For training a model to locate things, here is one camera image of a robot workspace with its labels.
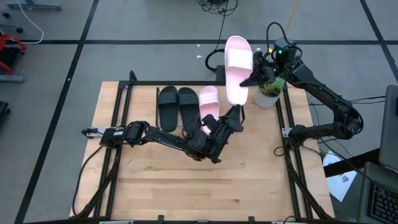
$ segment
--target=black slide sandal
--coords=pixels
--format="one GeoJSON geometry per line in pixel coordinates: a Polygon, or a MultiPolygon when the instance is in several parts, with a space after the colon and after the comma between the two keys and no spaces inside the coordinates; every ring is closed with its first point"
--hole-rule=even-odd
{"type": "Polygon", "coordinates": [[[199,99],[191,88],[183,87],[178,90],[178,107],[180,108],[182,125],[186,133],[200,129],[199,99]]]}
{"type": "Polygon", "coordinates": [[[177,128],[178,99],[177,89],[167,86],[159,94],[160,127],[170,133],[177,128]]]}

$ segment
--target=green plant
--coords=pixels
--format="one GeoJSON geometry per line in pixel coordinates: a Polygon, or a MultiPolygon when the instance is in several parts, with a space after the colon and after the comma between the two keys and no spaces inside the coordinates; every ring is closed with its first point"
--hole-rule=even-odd
{"type": "Polygon", "coordinates": [[[285,80],[277,77],[274,83],[264,84],[259,86],[259,88],[262,94],[269,97],[275,97],[279,96],[279,93],[281,93],[281,91],[283,90],[284,85],[285,80]]]}

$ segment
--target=pink slide sandal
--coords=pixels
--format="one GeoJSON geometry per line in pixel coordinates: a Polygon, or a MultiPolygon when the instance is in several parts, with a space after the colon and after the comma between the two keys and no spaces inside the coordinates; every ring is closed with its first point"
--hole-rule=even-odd
{"type": "MultiPolygon", "coordinates": [[[[220,102],[218,99],[218,90],[215,86],[206,86],[200,91],[199,110],[201,119],[208,114],[212,114],[218,120],[220,116],[220,102]]],[[[203,127],[203,131],[207,135],[211,132],[206,126],[203,127]]]]}
{"type": "Polygon", "coordinates": [[[249,87],[239,84],[253,72],[253,52],[247,40],[236,35],[230,37],[225,45],[224,60],[227,99],[232,105],[244,105],[249,87]]]}

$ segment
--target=wooden table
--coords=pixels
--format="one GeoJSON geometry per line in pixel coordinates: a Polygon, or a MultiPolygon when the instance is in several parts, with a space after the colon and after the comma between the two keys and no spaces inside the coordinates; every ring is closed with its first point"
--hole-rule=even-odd
{"type": "MultiPolygon", "coordinates": [[[[110,126],[117,87],[118,82],[102,84],[93,126],[110,126]]],[[[155,125],[156,87],[163,88],[133,86],[127,123],[141,120],[155,125]]],[[[203,88],[189,87],[197,93],[203,88]]],[[[225,114],[231,105],[226,99],[225,87],[217,88],[220,114],[225,114]]],[[[256,221],[265,221],[284,220],[292,215],[285,161],[273,153],[282,145],[277,111],[275,107],[265,110],[256,106],[253,91],[254,88],[250,88],[248,102],[244,105],[244,131],[231,135],[219,164],[212,164],[208,159],[196,162],[183,152],[156,143],[134,148],[124,146],[111,218],[156,220],[158,215],[164,215],[166,220],[246,221],[248,216],[254,216],[256,221]]],[[[295,123],[311,126],[305,92],[290,86],[289,95],[295,123]]],[[[282,108],[287,122],[283,102],[282,108]]],[[[181,126],[174,134],[180,133],[181,126]]],[[[98,148],[99,141],[99,138],[88,140],[84,160],[98,148]]],[[[313,139],[306,141],[305,146],[318,150],[313,139]]],[[[104,152],[103,149],[95,155],[83,172],[76,199],[77,211],[83,209],[98,188],[104,152]]],[[[301,152],[309,191],[325,211],[334,216],[320,156],[303,147],[301,152]]],[[[298,188],[297,192],[304,217],[302,194],[298,188]]],[[[101,214],[104,214],[107,199],[108,193],[103,197],[101,214]]]]}

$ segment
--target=black floor line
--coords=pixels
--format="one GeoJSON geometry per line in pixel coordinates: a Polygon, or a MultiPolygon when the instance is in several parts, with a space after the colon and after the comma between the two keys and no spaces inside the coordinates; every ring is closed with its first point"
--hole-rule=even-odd
{"type": "MultiPolygon", "coordinates": [[[[23,42],[36,42],[37,40],[22,40],[23,42]]],[[[266,40],[248,40],[250,44],[266,44],[266,40]]],[[[398,40],[296,40],[299,45],[398,45],[398,40]]],[[[43,40],[41,44],[79,44],[79,40],[43,40]]],[[[192,40],[86,40],[84,44],[98,45],[168,45],[168,44],[217,44],[217,40],[192,39],[192,40]]]]}
{"type": "Polygon", "coordinates": [[[49,129],[47,131],[47,134],[45,135],[43,146],[39,153],[39,158],[36,161],[36,165],[34,167],[32,176],[30,177],[30,181],[26,188],[24,198],[22,199],[21,205],[19,207],[17,217],[15,219],[15,223],[20,224],[20,223],[24,222],[27,210],[29,208],[30,201],[32,200],[32,196],[35,191],[37,182],[39,181],[40,173],[42,171],[42,168],[43,168],[43,165],[45,162],[45,158],[47,157],[47,153],[49,151],[49,147],[50,147],[51,140],[52,140],[54,132],[55,132],[55,128],[57,127],[58,120],[60,118],[61,111],[62,111],[63,105],[65,103],[65,99],[67,97],[70,83],[71,83],[73,75],[75,73],[76,66],[79,61],[81,51],[83,50],[83,46],[84,46],[84,42],[87,38],[88,30],[90,29],[90,25],[93,22],[93,18],[94,18],[94,14],[95,14],[95,11],[96,11],[96,8],[98,5],[98,1],[99,0],[93,1],[93,5],[91,6],[90,13],[88,14],[88,18],[87,18],[85,27],[83,29],[83,33],[81,34],[81,37],[80,37],[80,40],[78,43],[78,47],[76,48],[75,56],[73,57],[73,60],[71,62],[70,68],[69,68],[68,75],[65,79],[65,83],[63,84],[60,98],[58,99],[58,103],[55,107],[55,111],[52,116],[49,129]]]}
{"type": "Polygon", "coordinates": [[[398,81],[398,68],[397,68],[394,58],[391,55],[390,50],[388,49],[387,42],[384,41],[383,36],[381,35],[381,32],[376,24],[376,21],[374,20],[372,13],[368,7],[368,4],[366,4],[365,0],[360,0],[360,1],[361,1],[363,10],[365,11],[366,17],[368,18],[369,23],[371,24],[373,32],[376,35],[377,40],[380,41],[381,49],[382,49],[384,55],[386,56],[387,62],[390,65],[390,69],[391,69],[392,73],[394,74],[396,80],[398,81]]]}

